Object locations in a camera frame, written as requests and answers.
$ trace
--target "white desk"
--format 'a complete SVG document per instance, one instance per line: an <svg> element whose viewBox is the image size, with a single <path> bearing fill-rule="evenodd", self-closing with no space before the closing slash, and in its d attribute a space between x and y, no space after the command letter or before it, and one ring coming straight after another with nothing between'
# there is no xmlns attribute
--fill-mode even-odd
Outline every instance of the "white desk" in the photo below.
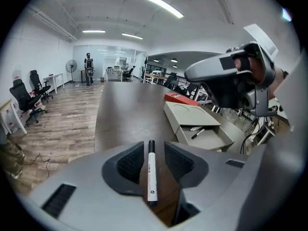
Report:
<svg viewBox="0 0 308 231"><path fill-rule="evenodd" d="M157 81L159 79L164 79L167 80L167 77L164 76L156 76L156 75L151 75L151 74L144 74L144 83L149 83L149 84L156 84L154 83L154 79L157 79Z"/></svg>
<svg viewBox="0 0 308 231"><path fill-rule="evenodd" d="M47 79L51 79L52 78L52 81L53 81L53 85L54 85L54 92L56 94L58 94L57 92L57 84L56 84L56 77L60 76L62 77L62 86L63 86L63 89L64 89L64 80L63 80L63 74L58 74L58 75L52 75L52 76L48 76L46 78L44 78L44 81L46 81Z"/></svg>
<svg viewBox="0 0 308 231"><path fill-rule="evenodd" d="M11 109L12 109L12 111L13 111L13 113L14 113L14 116L15 116L15 118L16 118L16 120L17 120L18 126L21 128L21 130L22 130L25 134L27 134L27 131L26 131L24 125L22 124L21 120L19 119L18 114L17 114L17 112L16 112L16 110L15 110L15 108L14 108L12 99L9 99L9 100L6 101L5 103L1 104L1 106L0 106L0 113L1 113L1 120L0 120L0 123L1 123L1 125L3 126L5 133L10 133L10 134L12 134L12 131L11 131L10 127L8 126L7 121L6 121L6 119L5 119L5 116L2 115L2 110L5 110L5 109L7 108L8 105L11 107Z"/></svg>
<svg viewBox="0 0 308 231"><path fill-rule="evenodd" d="M118 76L119 76L119 73L121 73L121 82L123 82L123 73L124 72L128 72L129 70L127 69L114 69L114 72L117 72Z"/></svg>

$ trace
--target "white marker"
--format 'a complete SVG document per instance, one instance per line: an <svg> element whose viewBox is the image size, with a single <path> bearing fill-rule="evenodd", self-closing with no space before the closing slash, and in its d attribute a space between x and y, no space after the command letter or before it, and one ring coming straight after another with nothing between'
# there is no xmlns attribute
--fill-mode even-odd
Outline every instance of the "white marker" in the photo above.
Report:
<svg viewBox="0 0 308 231"><path fill-rule="evenodd" d="M156 162L155 162L155 141L149 141L149 162L148 162L148 205L157 204L156 184Z"/></svg>

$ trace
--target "office chair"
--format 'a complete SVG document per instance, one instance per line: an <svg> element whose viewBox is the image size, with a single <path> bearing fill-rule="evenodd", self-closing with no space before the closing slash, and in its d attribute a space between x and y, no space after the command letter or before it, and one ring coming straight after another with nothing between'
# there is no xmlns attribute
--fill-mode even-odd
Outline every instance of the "office chair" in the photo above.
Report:
<svg viewBox="0 0 308 231"><path fill-rule="evenodd" d="M127 81L130 81L131 73L133 72L134 67L132 67L127 74L123 73L123 78Z"/></svg>
<svg viewBox="0 0 308 231"><path fill-rule="evenodd" d="M168 87L170 82L173 81L173 80L177 80L177 78L175 76L169 76L164 84L158 83L158 85L163 85L164 87Z"/></svg>
<svg viewBox="0 0 308 231"><path fill-rule="evenodd" d="M199 86L199 85L190 83L190 84L188 85L188 87L185 88L185 89L183 90L183 95L184 95L185 97L190 98L191 95L192 95L192 92L193 92L198 86Z"/></svg>
<svg viewBox="0 0 308 231"><path fill-rule="evenodd" d="M167 86L167 88L174 90L179 85L179 82L177 80L172 80L170 84Z"/></svg>
<svg viewBox="0 0 308 231"><path fill-rule="evenodd" d="M30 74L30 80L32 81L33 86L34 86L33 91L35 92L36 95L42 95L42 99L45 99L46 102L48 102L49 97L53 98L52 95L49 95L48 93L46 93L51 87L51 86L47 86L48 81L44 81L45 86L42 87L42 84L39 80L39 75L38 75L37 71L32 70L32 71L30 71L30 73L31 73Z"/></svg>
<svg viewBox="0 0 308 231"><path fill-rule="evenodd" d="M47 113L47 110L42 110L41 108L37 110L35 109L35 103L41 98L41 95L38 94L37 96L31 98L26 90L25 84L21 79L13 81L13 87L10 88L10 93L18 101L20 110L25 112L32 110L32 112L30 113L30 117L26 121L26 125L28 125L28 122L31 117L34 117L36 123L38 123L39 121L37 120L37 114L42 112Z"/></svg>

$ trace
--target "desk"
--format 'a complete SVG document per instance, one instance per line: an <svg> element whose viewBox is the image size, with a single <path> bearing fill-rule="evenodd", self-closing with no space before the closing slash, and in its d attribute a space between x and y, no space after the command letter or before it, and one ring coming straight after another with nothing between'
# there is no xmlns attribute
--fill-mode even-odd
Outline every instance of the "desk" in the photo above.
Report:
<svg viewBox="0 0 308 231"><path fill-rule="evenodd" d="M8 127L8 124L7 124L7 122L6 122L5 117L2 115L2 111L5 110L5 109L7 108L8 105L11 107L11 109L12 109L12 111L13 111L13 113L14 113L14 116L15 116L15 118L16 118L16 120L17 120L18 126L20 127L20 129L21 129L25 134L27 134L27 131L26 131L24 125L22 124L21 120L19 119L18 114L17 114L17 112L16 112L16 110L15 110L15 108L14 108L12 99L9 99L8 101L2 103L1 106L0 106L0 113L1 113L1 121L0 121L0 122L1 122L1 125L3 126L5 132L6 132L6 133L8 132L8 133L12 134L12 131L11 131L11 129Z"/></svg>
<svg viewBox="0 0 308 231"><path fill-rule="evenodd" d="M47 79L51 79L52 78L52 81L53 81L53 86L54 86L54 92L56 94L58 94L57 92L57 85L56 85L56 77L60 76L62 77L62 86L63 86L63 89L64 89L64 80L63 80L63 74L58 74L58 75L52 75L52 76L48 76L46 78L44 78L44 81L46 81Z"/></svg>
<svg viewBox="0 0 308 231"><path fill-rule="evenodd" d="M148 76L148 77L150 77L150 79L151 79L151 84L155 84L154 83L154 79L156 78L156 79L164 79L164 80L167 80L168 78L167 77L164 77L164 76L155 76L155 75L150 75L150 74L144 74L144 83L145 83L145 77L146 76Z"/></svg>
<svg viewBox="0 0 308 231"><path fill-rule="evenodd" d="M121 73L121 82L123 82L123 73L128 72L129 70L127 69L114 69L114 72L117 72L117 76L119 76L119 73Z"/></svg>
<svg viewBox="0 0 308 231"><path fill-rule="evenodd" d="M85 70L78 70L78 71L80 71L81 83L86 83L85 81L83 81L83 76L82 76L82 72L83 72L83 71L85 72L85 74L87 74L86 71L85 71Z"/></svg>
<svg viewBox="0 0 308 231"><path fill-rule="evenodd" d="M164 95L168 92L170 89L161 85L107 82L97 113L94 150L144 141L140 187L147 197L147 145L149 140L155 140L158 204L151 210L169 226L176 210L179 186L165 164L163 148L164 141L178 141L164 112ZM236 141L229 150L239 153L245 134L222 116L201 107Z"/></svg>

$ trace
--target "fluorescent light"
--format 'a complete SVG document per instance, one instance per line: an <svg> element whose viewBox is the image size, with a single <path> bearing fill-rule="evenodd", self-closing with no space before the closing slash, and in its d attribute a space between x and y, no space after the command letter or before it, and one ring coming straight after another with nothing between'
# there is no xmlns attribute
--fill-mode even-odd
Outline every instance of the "fluorescent light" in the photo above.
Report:
<svg viewBox="0 0 308 231"><path fill-rule="evenodd" d="M83 30L84 33L105 33L104 30Z"/></svg>
<svg viewBox="0 0 308 231"><path fill-rule="evenodd" d="M287 10L285 10L284 8L282 9L282 17L287 20L288 22L292 21L291 16L289 15L289 13L287 12Z"/></svg>
<svg viewBox="0 0 308 231"><path fill-rule="evenodd" d="M122 33L123 36L128 36L128 37L133 37L133 38L137 38L137 39L143 39L141 37L135 36L135 35L131 35L131 34L127 34L127 33Z"/></svg>
<svg viewBox="0 0 308 231"><path fill-rule="evenodd" d="M149 1L156 3L157 5L161 6L165 10L168 10L170 13L174 14L178 18L182 18L184 16L182 13L180 13L179 11L177 11L175 8L171 7L169 4L167 4L164 1L161 1L161 0L149 0Z"/></svg>

